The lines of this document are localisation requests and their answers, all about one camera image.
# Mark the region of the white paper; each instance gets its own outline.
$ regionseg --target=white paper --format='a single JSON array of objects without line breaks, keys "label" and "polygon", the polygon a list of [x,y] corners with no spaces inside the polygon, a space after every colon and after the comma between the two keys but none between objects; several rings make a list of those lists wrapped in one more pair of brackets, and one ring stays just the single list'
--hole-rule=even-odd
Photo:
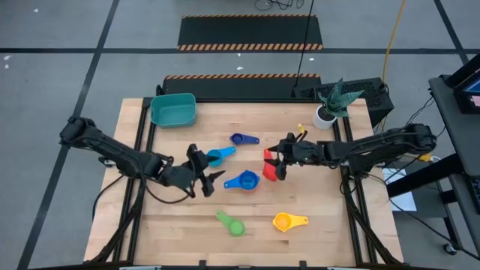
[{"label": "white paper", "polygon": [[[382,169],[383,172],[383,178],[387,179],[390,177],[392,174],[394,174],[397,170],[396,169]],[[405,169],[402,169],[400,172],[398,172],[396,175],[393,175],[386,184],[390,184],[392,182],[397,181],[398,179],[402,179],[406,175]],[[415,205],[415,200],[413,200],[413,195],[412,192],[407,192],[401,195],[398,195],[394,198],[391,198],[391,200],[398,205],[400,208],[402,208],[405,211],[408,212],[414,212],[417,211],[417,207]],[[397,206],[393,205],[390,203],[391,210],[392,211],[401,211]]]}]

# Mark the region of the teal plastic bin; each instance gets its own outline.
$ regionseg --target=teal plastic bin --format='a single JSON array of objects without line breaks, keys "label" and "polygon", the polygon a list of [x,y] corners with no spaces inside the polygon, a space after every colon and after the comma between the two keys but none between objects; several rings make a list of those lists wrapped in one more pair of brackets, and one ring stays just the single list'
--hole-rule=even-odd
[{"label": "teal plastic bin", "polygon": [[197,119],[195,96],[190,93],[161,95],[150,105],[151,121],[162,128],[188,127]]}]

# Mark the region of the wooden tabletop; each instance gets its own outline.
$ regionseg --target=wooden tabletop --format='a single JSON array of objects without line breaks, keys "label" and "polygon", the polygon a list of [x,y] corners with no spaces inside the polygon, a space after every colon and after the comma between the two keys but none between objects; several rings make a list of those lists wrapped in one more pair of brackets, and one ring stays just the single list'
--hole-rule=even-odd
[{"label": "wooden tabletop", "polygon": [[[124,99],[114,138],[134,145],[142,99]],[[197,121],[192,127],[162,129],[156,127],[153,151],[172,155],[175,163],[187,160],[188,145],[196,143],[205,153],[209,149],[231,146],[235,132],[260,138],[259,145],[240,145],[237,152],[222,165],[208,168],[207,173],[226,172],[214,183],[215,192],[204,198],[196,185],[197,198],[176,205],[157,202],[148,194],[140,222],[135,264],[164,266],[197,266],[206,260],[209,266],[298,266],[306,260],[309,266],[354,266],[352,241],[344,196],[339,191],[338,169],[324,166],[289,166],[285,181],[272,182],[262,175],[263,149],[278,144],[287,132],[297,134],[302,123],[308,130],[305,138],[334,140],[332,130],[318,130],[312,124],[313,103],[198,103]],[[349,106],[354,139],[372,135],[365,100]],[[145,148],[146,125],[142,147]],[[255,191],[225,190],[223,183],[244,170],[260,177]],[[372,174],[382,177],[379,169]],[[106,169],[103,187],[118,177],[115,168]],[[382,243],[402,260],[392,210],[386,187],[374,180],[363,180],[370,223]],[[94,257],[107,243],[119,224],[126,180],[109,189],[97,204],[85,259]],[[185,194],[175,187],[148,185],[160,198],[175,200]],[[243,221],[246,234],[232,237],[217,221],[215,212],[224,210]],[[274,228],[272,220],[279,212],[308,216],[307,226],[287,232]],[[358,228],[364,261],[365,236]],[[121,258],[126,258],[129,233],[125,236]]]}]

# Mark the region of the green leaf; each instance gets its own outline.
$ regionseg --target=green leaf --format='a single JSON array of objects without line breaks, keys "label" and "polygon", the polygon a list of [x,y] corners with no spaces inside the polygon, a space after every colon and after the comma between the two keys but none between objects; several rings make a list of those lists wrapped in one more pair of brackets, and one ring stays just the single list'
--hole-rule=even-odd
[{"label": "green leaf", "polygon": [[338,110],[342,110],[342,106],[340,104],[340,102],[338,103],[330,103],[328,105],[328,108],[331,110],[331,111],[338,111]]},{"label": "green leaf", "polygon": [[341,108],[347,108],[347,106],[349,106],[353,101],[355,101],[355,99],[357,99],[362,93],[363,90],[342,94],[340,97]]},{"label": "green leaf", "polygon": [[336,112],[331,112],[331,114],[335,117],[348,117],[348,112],[347,110],[340,110]]},{"label": "green leaf", "polygon": [[318,92],[318,98],[323,101],[324,104],[326,104],[328,102],[328,98],[327,97],[322,97],[322,94],[320,94],[320,92]]},{"label": "green leaf", "polygon": [[332,111],[326,106],[325,107],[325,113],[332,114]]},{"label": "green leaf", "polygon": [[342,94],[342,90],[344,89],[344,78],[341,78],[337,83],[335,83],[333,87],[333,91],[330,93],[330,98],[328,99],[329,104],[339,104],[340,103],[340,96]]}]

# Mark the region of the black and orange striped mat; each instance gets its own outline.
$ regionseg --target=black and orange striped mat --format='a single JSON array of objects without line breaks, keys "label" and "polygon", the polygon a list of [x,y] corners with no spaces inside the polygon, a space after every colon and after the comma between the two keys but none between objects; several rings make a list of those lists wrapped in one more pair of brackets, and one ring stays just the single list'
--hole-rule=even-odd
[{"label": "black and orange striped mat", "polygon": [[181,19],[178,50],[182,51],[307,51],[321,50],[318,18],[308,15],[191,15]]},{"label": "black and orange striped mat", "polygon": [[[203,100],[287,99],[295,93],[296,79],[295,73],[169,75],[163,81],[163,90],[167,94],[192,93]],[[319,74],[301,73],[298,76],[298,89],[319,85]]]}]

